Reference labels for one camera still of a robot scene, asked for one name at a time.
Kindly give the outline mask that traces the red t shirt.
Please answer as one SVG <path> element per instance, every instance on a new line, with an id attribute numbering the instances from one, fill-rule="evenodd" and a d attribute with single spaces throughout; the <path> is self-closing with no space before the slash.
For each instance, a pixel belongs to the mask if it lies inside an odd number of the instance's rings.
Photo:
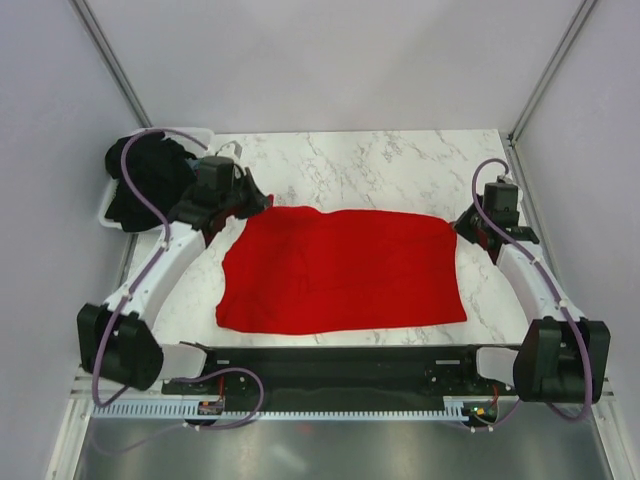
<path id="1" fill-rule="evenodd" d="M 463 323 L 456 248 L 434 216 L 272 207 L 224 257 L 216 321 L 281 335 Z"/>

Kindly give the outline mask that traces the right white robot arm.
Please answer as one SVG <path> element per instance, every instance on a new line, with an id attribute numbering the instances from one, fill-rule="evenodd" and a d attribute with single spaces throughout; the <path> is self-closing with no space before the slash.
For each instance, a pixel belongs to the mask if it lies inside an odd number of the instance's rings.
<path id="1" fill-rule="evenodd" d="M 459 236 L 487 252 L 529 322 L 518 349 L 482 347 L 476 359 L 463 363 L 459 384 L 477 394 L 497 380 L 524 402 L 595 404 L 602 395 L 610 331 L 566 297 L 534 230 L 518 223 L 518 194 L 504 180 L 488 183 L 453 224 Z"/>

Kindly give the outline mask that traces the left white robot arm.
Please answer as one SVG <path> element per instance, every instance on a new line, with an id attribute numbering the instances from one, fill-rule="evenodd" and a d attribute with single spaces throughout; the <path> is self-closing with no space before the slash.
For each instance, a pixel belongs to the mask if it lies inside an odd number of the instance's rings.
<path id="1" fill-rule="evenodd" d="M 206 250 L 229 217 L 247 219 L 272 205 L 248 168 L 226 156 L 209 156 L 199 176 L 168 215 L 153 251 L 102 304 L 77 315 L 81 366 L 94 379 L 147 390 L 155 382 L 184 378 L 198 393 L 219 382 L 205 350 L 182 341 L 161 343 L 152 332 L 167 297 Z"/>

